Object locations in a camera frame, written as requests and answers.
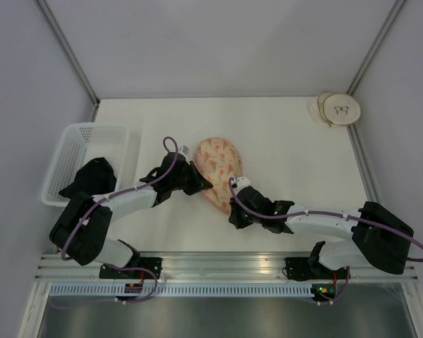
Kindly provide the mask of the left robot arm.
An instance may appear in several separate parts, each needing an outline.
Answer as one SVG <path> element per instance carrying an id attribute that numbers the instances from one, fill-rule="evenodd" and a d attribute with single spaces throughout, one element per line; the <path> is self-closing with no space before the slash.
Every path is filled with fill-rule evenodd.
<path id="1" fill-rule="evenodd" d="M 154 208 L 173 192 L 188 196 L 211 189 L 213 184 L 183 154 L 169 152 L 161 165 L 140 179 L 136 187 L 123 189 L 108 197 L 76 194 L 56 221 L 49 240 L 61 249 L 65 260 L 79 265 L 93 261 L 115 266 L 125 279 L 140 270 L 139 253 L 123 240 L 109 239 L 110 225 L 137 211 Z"/>

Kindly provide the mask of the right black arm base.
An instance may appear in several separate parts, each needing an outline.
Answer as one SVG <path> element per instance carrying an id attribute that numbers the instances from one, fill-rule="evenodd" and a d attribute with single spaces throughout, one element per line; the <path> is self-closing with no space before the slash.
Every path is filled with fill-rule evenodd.
<path id="1" fill-rule="evenodd" d="M 326 279 L 327 274 L 316 265 L 309 262 L 307 257 L 286 257 L 281 272 L 288 280 L 306 282 L 309 280 Z"/>

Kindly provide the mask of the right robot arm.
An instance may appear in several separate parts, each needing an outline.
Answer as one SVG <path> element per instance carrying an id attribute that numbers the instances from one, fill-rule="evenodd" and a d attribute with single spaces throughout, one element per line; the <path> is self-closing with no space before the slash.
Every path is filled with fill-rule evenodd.
<path id="1" fill-rule="evenodd" d="M 312 211 L 293 201 L 271 201 L 251 185 L 231 184 L 229 223 L 236 229 L 261 225 L 273 234 L 317 234 L 336 242 L 317 242 L 308 258 L 316 278 L 345 267 L 370 266 L 392 275 L 404 272 L 412 228 L 375 202 L 342 211 Z"/>

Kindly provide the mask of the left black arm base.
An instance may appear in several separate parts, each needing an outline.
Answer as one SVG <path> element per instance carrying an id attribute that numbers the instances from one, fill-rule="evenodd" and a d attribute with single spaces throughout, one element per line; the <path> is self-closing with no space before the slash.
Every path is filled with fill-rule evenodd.
<path id="1" fill-rule="evenodd" d="M 161 257 L 139 257 L 125 268 L 112 268 L 103 264 L 99 271 L 102 280 L 154 280 L 162 271 Z"/>

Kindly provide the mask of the floral laundry bag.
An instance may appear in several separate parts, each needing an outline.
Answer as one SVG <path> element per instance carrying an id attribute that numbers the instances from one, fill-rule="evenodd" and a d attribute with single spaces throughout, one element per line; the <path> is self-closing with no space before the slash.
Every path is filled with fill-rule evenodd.
<path id="1" fill-rule="evenodd" d="M 232 195 L 228 180 L 243 175 L 243 159 L 239 150 L 228 139 L 209 137 L 198 144 L 194 163 L 200 174 L 213 185 L 202 192 L 205 198 L 222 213 L 229 215 Z"/>

